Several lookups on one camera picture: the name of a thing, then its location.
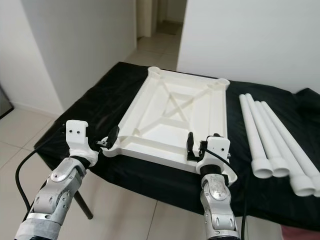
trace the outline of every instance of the white pvc pipe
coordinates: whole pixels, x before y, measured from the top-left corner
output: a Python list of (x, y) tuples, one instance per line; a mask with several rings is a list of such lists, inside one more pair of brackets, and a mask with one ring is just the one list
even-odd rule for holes
[(253, 174), (260, 179), (270, 178), (273, 174), (264, 147), (262, 146), (254, 119), (251, 115), (248, 101), (245, 95), (239, 96), (241, 110), (252, 157), (251, 167)]
[(304, 173), (311, 178), (315, 187), (315, 193), (313, 195), (316, 197), (320, 197), (320, 172), (312, 163), (308, 155), (301, 148), (301, 146), (297, 143), (295, 138), (287, 130), (285, 125), (280, 121), (280, 119), (277, 117), (274, 111), (272, 111), (269, 105), (265, 101), (262, 101), (261, 103), (264, 109), (266, 110), (267, 114), (271, 118), (272, 122), (276, 126), (277, 130), (283, 137), (284, 141), (290, 148), (300, 167), (302, 168)]
[(271, 136), (263, 118), (257, 110), (254, 99), (249, 93), (247, 93), (245, 96), (248, 101), (255, 126), (262, 141), (266, 157), (271, 163), (273, 176), (277, 178), (288, 176), (289, 168), (287, 162), (281, 156), (273, 137)]
[(256, 101), (255, 105), (260, 112), (260, 115), (262, 116), (267, 128), (269, 129), (275, 144), (278, 146), (282, 157), (288, 164), (290, 184), (294, 193), (300, 197), (313, 195), (315, 193), (315, 186), (313, 185), (311, 179), (306, 176), (304, 171), (301, 169), (295, 156), (292, 154), (285, 140), (282, 138), (276, 126), (271, 121), (261, 102)]

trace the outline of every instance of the black cloth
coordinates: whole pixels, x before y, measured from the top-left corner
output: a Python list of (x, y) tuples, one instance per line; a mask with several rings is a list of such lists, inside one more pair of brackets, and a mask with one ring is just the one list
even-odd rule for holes
[[(148, 75), (147, 67), (120, 62), (94, 87), (61, 115), (38, 141), (38, 146), (67, 120), (89, 123), (87, 136), (94, 141), (108, 135), (117, 125)], [(228, 139), (231, 165), (240, 175), (230, 187), (231, 207), (241, 216), (247, 200), (247, 214), (279, 224), (320, 231), (320, 198), (296, 196), (289, 177), (256, 178), (251, 170), (251, 154), (241, 112), (239, 95), (250, 93), (266, 101), (298, 141), (315, 166), (320, 169), (320, 96), (305, 89), (297, 94), (261, 84), (231, 81), (226, 91)], [(40, 151), (50, 168), (68, 156), (65, 136), (57, 134)], [(203, 214), (200, 202), (200, 176), (194, 173), (118, 155), (99, 155), (91, 171), (106, 181), (159, 201)], [(246, 194), (245, 182), (250, 176)]]

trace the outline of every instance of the white plastic tray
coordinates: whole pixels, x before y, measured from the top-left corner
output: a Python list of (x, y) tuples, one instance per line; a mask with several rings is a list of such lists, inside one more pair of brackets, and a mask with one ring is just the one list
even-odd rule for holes
[[(193, 152), (200, 141), (218, 133), (227, 137), (226, 79), (212, 79), (158, 67), (148, 77), (119, 123), (119, 134), (107, 157), (126, 155), (196, 173), (187, 160), (188, 133), (193, 132)], [(229, 175), (232, 182), (235, 176)]]

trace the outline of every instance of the baseboard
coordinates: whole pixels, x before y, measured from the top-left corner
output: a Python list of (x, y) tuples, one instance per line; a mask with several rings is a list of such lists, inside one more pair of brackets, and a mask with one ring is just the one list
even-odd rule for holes
[(30, 106), (30, 105), (27, 105), (27, 104), (23, 104), (23, 103), (19, 103), (19, 102), (12, 101), (11, 103), (14, 106), (15, 109), (22, 109), (22, 110), (34, 112), (34, 113), (37, 113), (37, 114), (48, 116), (48, 117), (53, 118), (53, 119), (57, 119), (61, 115), (59, 113), (45, 111), (45, 110), (39, 109), (37, 107), (33, 107), (33, 106)]

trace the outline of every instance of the tile floor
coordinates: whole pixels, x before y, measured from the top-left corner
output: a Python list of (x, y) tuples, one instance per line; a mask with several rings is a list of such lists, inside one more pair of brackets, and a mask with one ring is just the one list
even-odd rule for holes
[[(128, 63), (175, 70), (181, 34), (157, 33), (142, 38)], [(0, 234), (13, 239), (25, 214), (15, 184), (15, 171), (54, 119), (15, 109), (0, 120)], [(27, 161), (20, 173), (30, 202), (50, 174), (38, 155)], [(80, 192), (94, 214), (86, 219), (74, 201), (61, 228), (59, 240), (204, 240), (203, 217), (110, 184), (88, 172)], [(238, 226), (241, 217), (236, 218)], [(247, 218), (246, 240), (281, 240), (278, 224)]]

